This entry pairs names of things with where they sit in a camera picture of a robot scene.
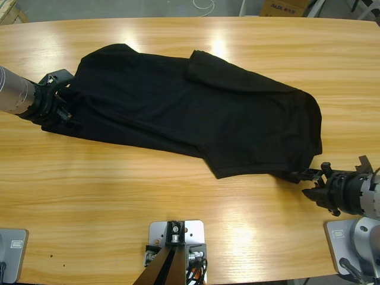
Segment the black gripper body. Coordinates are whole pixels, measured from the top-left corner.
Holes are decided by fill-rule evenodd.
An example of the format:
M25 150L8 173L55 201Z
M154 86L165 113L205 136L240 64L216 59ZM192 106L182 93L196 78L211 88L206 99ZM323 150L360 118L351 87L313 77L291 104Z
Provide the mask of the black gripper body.
M60 112L60 108L67 110L67 102L60 94L66 92L70 85L71 82L44 85L32 83L34 100L21 114L21 118L27 121L61 121L58 112Z
M332 172L326 176L325 185L316 191L316 204L334 216L339 216L341 212L364 216L365 211L360 203L362 186L371 178L371 172Z

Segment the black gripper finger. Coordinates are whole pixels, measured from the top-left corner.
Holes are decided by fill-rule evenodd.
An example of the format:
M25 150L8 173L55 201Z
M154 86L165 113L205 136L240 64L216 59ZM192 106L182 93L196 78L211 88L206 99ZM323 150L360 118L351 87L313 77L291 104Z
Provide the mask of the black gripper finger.
M293 172L293 177L299 181L322 181L322 178L331 176L331 163L323 162L319 169L306 169L301 172Z
M81 125L80 121L64 108L60 108L60 117L65 125Z
M326 191L325 188L311 188L302 191L305 197L315 202L317 205L326 205Z
M62 124L66 127L76 128L80 126L80 121L78 121L71 113L68 112L58 112Z

